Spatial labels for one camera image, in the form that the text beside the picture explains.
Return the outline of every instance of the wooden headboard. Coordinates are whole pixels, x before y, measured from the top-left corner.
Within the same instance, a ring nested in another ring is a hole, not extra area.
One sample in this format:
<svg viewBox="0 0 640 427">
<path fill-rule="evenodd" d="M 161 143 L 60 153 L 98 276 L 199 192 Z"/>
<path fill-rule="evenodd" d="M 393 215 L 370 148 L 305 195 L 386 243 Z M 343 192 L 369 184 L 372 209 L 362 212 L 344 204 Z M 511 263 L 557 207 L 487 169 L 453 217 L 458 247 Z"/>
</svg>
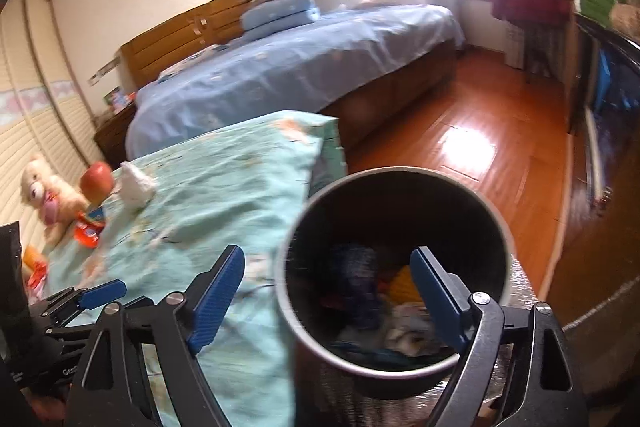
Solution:
<svg viewBox="0 0 640 427">
<path fill-rule="evenodd" d="M 251 0 L 213 0 L 176 15 L 138 35 L 120 48 L 138 88 L 161 71 L 212 44 L 242 35 L 240 16 Z"/>
</svg>

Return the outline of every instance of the wardrobe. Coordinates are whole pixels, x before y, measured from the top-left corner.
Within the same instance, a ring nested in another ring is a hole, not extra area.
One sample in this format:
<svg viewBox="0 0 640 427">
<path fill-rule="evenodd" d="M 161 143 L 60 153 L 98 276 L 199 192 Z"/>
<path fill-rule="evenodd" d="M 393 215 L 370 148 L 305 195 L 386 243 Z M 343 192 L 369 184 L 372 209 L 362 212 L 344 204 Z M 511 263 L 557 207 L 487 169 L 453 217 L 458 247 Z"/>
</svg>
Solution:
<svg viewBox="0 0 640 427">
<path fill-rule="evenodd" d="M 76 185 L 102 159 L 50 0 L 9 0 L 0 13 L 0 223 L 20 220 L 22 247 L 44 247 L 44 226 L 22 203 L 20 177 L 41 153 Z"/>
</svg>

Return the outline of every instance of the wooden floor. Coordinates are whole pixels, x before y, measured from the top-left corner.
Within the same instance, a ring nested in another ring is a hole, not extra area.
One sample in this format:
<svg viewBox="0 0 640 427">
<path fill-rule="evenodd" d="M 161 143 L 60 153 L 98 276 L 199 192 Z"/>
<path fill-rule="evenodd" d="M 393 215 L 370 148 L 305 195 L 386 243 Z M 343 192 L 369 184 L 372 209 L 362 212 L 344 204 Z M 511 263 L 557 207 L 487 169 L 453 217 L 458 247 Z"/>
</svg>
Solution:
<svg viewBox="0 0 640 427">
<path fill-rule="evenodd" d="M 559 224 L 566 155 L 562 86 L 470 50 L 456 79 L 418 100 L 347 155 L 350 172 L 408 165 L 484 194 L 511 228 L 535 291 Z"/>
</svg>

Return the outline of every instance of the teddy bear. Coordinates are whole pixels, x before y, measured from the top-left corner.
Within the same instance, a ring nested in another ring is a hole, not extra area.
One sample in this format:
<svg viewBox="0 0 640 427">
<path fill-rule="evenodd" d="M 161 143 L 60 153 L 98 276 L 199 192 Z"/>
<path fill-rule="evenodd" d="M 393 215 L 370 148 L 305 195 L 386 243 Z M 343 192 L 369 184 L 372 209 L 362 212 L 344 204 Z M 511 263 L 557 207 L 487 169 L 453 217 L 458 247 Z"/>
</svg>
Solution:
<svg viewBox="0 0 640 427">
<path fill-rule="evenodd" d="M 22 201 L 38 211 L 45 224 L 45 240 L 55 246 L 78 212 L 85 212 L 89 201 L 60 176 L 53 174 L 41 154 L 34 155 L 22 172 L 20 181 Z"/>
</svg>

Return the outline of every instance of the blue bedsheet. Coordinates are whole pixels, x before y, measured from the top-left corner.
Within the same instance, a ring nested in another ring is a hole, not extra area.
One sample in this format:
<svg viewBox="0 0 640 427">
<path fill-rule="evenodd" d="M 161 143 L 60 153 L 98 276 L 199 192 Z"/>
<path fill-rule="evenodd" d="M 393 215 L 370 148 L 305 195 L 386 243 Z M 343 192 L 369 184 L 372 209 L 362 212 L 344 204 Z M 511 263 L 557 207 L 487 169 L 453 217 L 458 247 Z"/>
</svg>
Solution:
<svg viewBox="0 0 640 427">
<path fill-rule="evenodd" d="M 348 92 L 455 39 L 460 26 L 439 6 L 388 6 L 317 22 L 228 49 L 138 91 L 126 138 L 139 158 L 270 112 L 318 112 Z"/>
<path fill-rule="evenodd" d="M 69 227 L 49 253 L 48 295 L 122 279 L 127 296 L 121 302 L 141 295 L 158 302 L 209 270 L 226 245 L 239 245 L 244 278 L 198 361 L 231 425 L 292 426 L 293 341 L 276 304 L 273 259 L 306 196 L 346 174 L 335 118 L 271 114 L 136 165 L 158 181 L 158 193 L 138 212 L 124 208 L 117 195 L 109 197 L 96 250 L 73 240 Z M 84 311 L 74 324 L 90 323 L 100 311 Z M 178 427 L 153 349 L 145 350 L 145 362 L 162 425 Z"/>
</svg>

